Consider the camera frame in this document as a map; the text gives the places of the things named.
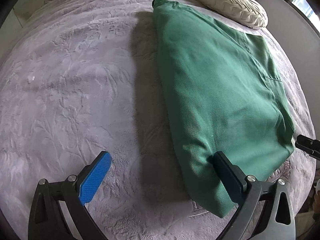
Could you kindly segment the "green work jacket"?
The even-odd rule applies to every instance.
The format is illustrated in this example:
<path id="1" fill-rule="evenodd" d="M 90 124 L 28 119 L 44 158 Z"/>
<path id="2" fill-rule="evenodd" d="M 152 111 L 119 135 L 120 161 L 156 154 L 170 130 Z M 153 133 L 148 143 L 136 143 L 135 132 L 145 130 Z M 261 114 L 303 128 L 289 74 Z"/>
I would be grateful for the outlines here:
<path id="1" fill-rule="evenodd" d="M 187 193 L 225 217 L 234 204 L 209 160 L 223 152 L 266 180 L 292 154 L 295 128 L 265 39 L 176 1 L 153 0 L 157 67 Z"/>

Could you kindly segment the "grey embossed bed cover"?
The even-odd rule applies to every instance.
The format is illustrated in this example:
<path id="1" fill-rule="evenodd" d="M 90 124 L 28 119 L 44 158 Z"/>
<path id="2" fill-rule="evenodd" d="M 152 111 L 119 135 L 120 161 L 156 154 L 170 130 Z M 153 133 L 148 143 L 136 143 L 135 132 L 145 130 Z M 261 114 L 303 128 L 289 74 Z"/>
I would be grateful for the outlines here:
<path id="1" fill-rule="evenodd" d="M 87 208 L 109 239 L 215 239 L 221 219 L 186 193 L 156 67 L 153 0 L 47 0 L 1 59 L 1 210 L 28 237 L 40 179 L 79 173 L 102 151 L 111 169 Z M 267 29 L 187 4 L 262 36 L 296 130 L 315 135 L 297 74 Z"/>

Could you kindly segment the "cream round pleated cushion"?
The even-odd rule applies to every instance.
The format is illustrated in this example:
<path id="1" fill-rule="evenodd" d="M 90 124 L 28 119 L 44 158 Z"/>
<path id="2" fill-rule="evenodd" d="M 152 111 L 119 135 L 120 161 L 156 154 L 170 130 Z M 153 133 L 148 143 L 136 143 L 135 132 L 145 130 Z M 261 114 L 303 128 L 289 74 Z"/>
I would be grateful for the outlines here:
<path id="1" fill-rule="evenodd" d="M 198 0 L 208 8 L 249 28 L 268 25 L 266 10 L 256 0 Z"/>

